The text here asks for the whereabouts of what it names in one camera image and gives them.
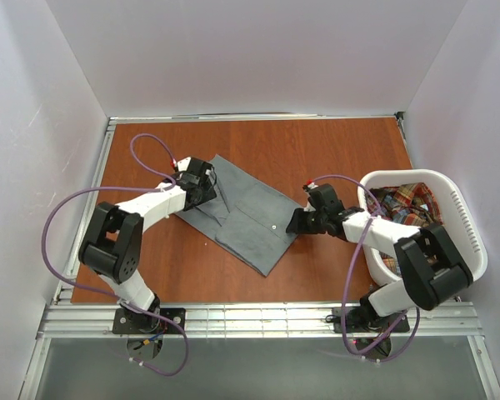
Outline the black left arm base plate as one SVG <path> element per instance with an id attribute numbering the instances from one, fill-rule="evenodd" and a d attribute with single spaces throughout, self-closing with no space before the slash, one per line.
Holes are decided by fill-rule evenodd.
<path id="1" fill-rule="evenodd" d="M 159 312 L 181 329 L 185 328 L 186 310 L 184 308 L 162 308 Z M 117 335 L 156 335 L 159 333 L 178 334 L 178 330 L 169 322 L 159 321 L 156 318 L 120 307 L 114 314 L 112 333 Z"/>

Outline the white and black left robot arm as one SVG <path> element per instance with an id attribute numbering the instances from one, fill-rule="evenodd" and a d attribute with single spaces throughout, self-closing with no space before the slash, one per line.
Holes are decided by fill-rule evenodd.
<path id="1" fill-rule="evenodd" d="M 78 260 L 96 273 L 133 312 L 153 313 L 159 298 L 138 271 L 143 234 L 173 214 L 213 200 L 216 173 L 210 162 L 187 157 L 174 174 L 131 200 L 99 203 L 82 239 Z"/>

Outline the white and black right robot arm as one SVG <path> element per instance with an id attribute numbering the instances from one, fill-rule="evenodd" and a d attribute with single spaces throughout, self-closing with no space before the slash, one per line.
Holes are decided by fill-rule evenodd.
<path id="1" fill-rule="evenodd" d="M 396 282 L 372 290 L 358 306 L 342 310 L 339 321 L 345 328 L 375 326 L 410 308 L 431 311 L 474 282 L 472 269 L 443 225 L 408 226 L 360 207 L 344 207 L 329 184 L 311 182 L 303 189 L 307 206 L 293 212 L 287 233 L 327 234 L 367 245 L 394 258 L 400 269 Z"/>

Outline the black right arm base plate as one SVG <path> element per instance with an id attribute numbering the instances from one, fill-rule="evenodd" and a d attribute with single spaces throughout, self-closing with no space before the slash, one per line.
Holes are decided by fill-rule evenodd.
<path id="1" fill-rule="evenodd" d="M 334 307 L 332 313 L 325 317 L 325 322 L 332 324 L 335 333 L 341 333 L 343 319 L 343 309 Z M 395 321 L 397 321 L 397 325 L 392 330 L 393 332 L 407 333 L 410 330 L 408 318 L 401 317 L 399 312 L 380 317 L 368 306 L 362 305 L 345 307 L 344 320 L 346 333 L 384 333 Z"/>

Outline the grey long sleeve shirt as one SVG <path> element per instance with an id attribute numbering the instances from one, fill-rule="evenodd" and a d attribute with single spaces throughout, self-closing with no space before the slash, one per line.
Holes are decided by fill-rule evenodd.
<path id="1" fill-rule="evenodd" d="M 216 155 L 217 196 L 178 216 L 266 277 L 297 237 L 287 233 L 300 208 L 278 190 Z"/>

